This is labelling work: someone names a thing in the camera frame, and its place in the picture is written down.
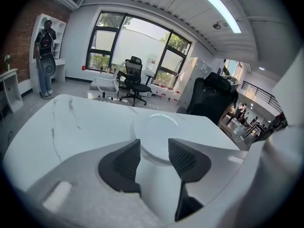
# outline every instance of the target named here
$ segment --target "chair headrest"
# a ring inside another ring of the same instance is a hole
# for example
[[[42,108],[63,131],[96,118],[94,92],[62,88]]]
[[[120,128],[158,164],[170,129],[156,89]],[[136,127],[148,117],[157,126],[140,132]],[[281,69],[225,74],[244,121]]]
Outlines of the chair headrest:
[[[229,81],[214,72],[211,72],[208,75],[204,80],[204,84],[225,94],[229,94],[231,92],[231,84]]]
[[[138,64],[138,65],[141,65],[142,64],[142,61],[140,58],[138,57],[135,57],[135,56],[131,56],[131,59],[126,59],[125,60],[126,62],[130,62],[130,63],[134,63],[134,64]]]

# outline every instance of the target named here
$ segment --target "black window frame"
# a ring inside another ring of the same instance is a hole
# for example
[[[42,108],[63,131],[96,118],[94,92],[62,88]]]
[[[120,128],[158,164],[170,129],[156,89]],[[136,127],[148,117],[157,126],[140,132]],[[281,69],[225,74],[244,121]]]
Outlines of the black window frame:
[[[96,24],[97,24],[97,22],[98,22],[98,20],[99,20],[99,18],[100,18],[100,15],[101,15],[102,13],[110,13],[110,14],[119,14],[119,15],[123,15],[123,19],[122,19],[122,22],[120,23],[119,28],[97,26]],[[128,14],[128,13],[111,12],[111,11],[101,11],[100,14],[99,14],[99,16],[98,16],[97,21],[95,22],[95,26],[94,26],[94,29],[93,29],[93,31],[92,31],[92,35],[91,35],[91,38],[90,38],[90,42],[89,42],[89,46],[88,46],[88,50],[87,50],[87,54],[86,54],[86,61],[85,61],[85,67],[86,67],[86,69],[88,69],[88,70],[94,70],[94,71],[99,71],[98,69],[93,69],[93,68],[89,68],[89,67],[88,67],[88,66],[89,66],[90,53],[98,53],[98,54],[102,54],[102,55],[109,55],[109,56],[110,56],[110,59],[109,59],[108,67],[111,65],[111,63],[112,63],[112,57],[113,57],[113,53],[114,53],[114,49],[115,49],[115,46],[116,46],[116,43],[117,43],[117,39],[118,39],[118,36],[119,36],[119,33],[120,33],[122,27],[124,26],[124,22],[125,22],[125,19],[126,19],[127,17],[132,17],[132,18],[135,18],[135,19],[140,19],[140,20],[146,21],[146,22],[151,23],[151,24],[154,24],[154,25],[156,25],[156,26],[158,26],[158,27],[160,27],[160,28],[163,28],[163,29],[165,29],[166,31],[169,32],[169,35],[168,35],[168,38],[167,38],[165,47],[164,47],[164,49],[163,49],[163,51],[162,51],[160,61],[159,61],[159,63],[158,63],[156,72],[155,72],[155,74],[154,74],[154,79],[156,78],[157,73],[158,73],[159,70],[161,70],[161,71],[163,71],[163,72],[166,72],[166,73],[173,74],[173,75],[175,75],[175,76],[178,75],[178,74],[181,72],[181,69],[182,69],[182,67],[184,66],[184,62],[185,62],[185,60],[186,60],[186,57],[187,57],[187,55],[188,55],[188,53],[189,53],[189,50],[190,50],[190,47],[191,47],[191,44],[192,44],[190,41],[188,41],[186,38],[180,36],[180,35],[179,35],[178,33],[176,33],[174,30],[168,29],[167,27],[165,27],[165,26],[163,26],[163,25],[160,25],[160,24],[158,24],[158,23],[155,23],[155,22],[153,22],[153,21],[150,21],[150,20],[148,20],[148,19],[141,18],[141,17],[138,17],[138,16],[136,16],[136,15],[132,15],[132,14]],[[112,44],[112,47],[111,47],[111,51],[105,51],[105,50],[99,50],[99,49],[92,49],[92,48],[91,48],[91,47],[92,47],[92,42],[93,42],[93,39],[94,39],[94,35],[95,35],[95,32],[96,32],[97,30],[113,31],[113,32],[116,32],[116,35],[115,35],[115,37],[114,37],[113,44]],[[175,49],[175,48],[173,48],[173,47],[171,47],[171,46],[168,45],[168,44],[169,44],[169,41],[170,41],[170,38],[171,38],[171,36],[172,36],[172,34],[174,34],[174,35],[176,35],[176,36],[182,38],[183,40],[185,40],[185,41],[187,41],[187,42],[189,43],[189,48],[188,48],[186,54],[184,54],[184,53],[180,52],[179,50],[177,50],[177,49]],[[180,56],[180,57],[182,57],[182,62],[181,62],[181,64],[180,64],[180,68],[179,68],[179,70],[178,70],[177,73],[174,72],[174,71],[172,71],[172,70],[169,70],[169,69],[167,69],[167,68],[165,68],[165,67],[162,67],[162,62],[163,62],[163,59],[164,59],[164,57],[165,57],[165,54],[166,54],[167,50],[169,50],[169,51],[171,51],[171,52],[177,54],[177,55]],[[176,81],[177,81],[177,78],[178,78],[178,77],[175,77],[172,87],[174,87],[174,85],[175,85],[175,83],[176,83]]]

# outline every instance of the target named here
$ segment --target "blue jeans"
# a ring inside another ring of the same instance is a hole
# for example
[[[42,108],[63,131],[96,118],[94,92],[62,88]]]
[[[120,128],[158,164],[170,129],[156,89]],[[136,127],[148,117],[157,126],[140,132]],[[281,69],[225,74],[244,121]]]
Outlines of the blue jeans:
[[[52,82],[51,77],[46,76],[41,69],[40,64],[37,62],[37,69],[38,69],[38,77],[39,77],[39,87],[42,95],[46,95],[48,91],[52,90]]]

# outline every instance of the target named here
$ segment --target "brick wall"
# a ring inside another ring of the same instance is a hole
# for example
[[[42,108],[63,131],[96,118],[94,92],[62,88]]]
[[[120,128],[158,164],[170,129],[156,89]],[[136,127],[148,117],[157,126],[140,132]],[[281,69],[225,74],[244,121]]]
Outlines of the brick wall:
[[[5,55],[10,54],[10,68],[17,68],[19,83],[29,79],[29,47],[36,18],[47,14],[65,23],[68,22],[71,10],[55,0],[29,0],[16,17],[10,32],[1,49],[1,64]],[[0,74],[6,71],[0,67]]]

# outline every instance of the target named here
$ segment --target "black metal railing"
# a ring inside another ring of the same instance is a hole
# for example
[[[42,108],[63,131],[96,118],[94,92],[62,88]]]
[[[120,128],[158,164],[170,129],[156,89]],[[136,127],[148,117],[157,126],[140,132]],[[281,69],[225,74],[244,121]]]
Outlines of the black metal railing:
[[[281,112],[281,107],[279,103],[277,102],[276,98],[266,92],[265,90],[262,90],[261,88],[252,85],[251,83],[248,83],[246,81],[243,82],[242,89],[253,93],[256,97],[259,97],[263,101],[267,102],[267,104],[271,105],[273,108]]]

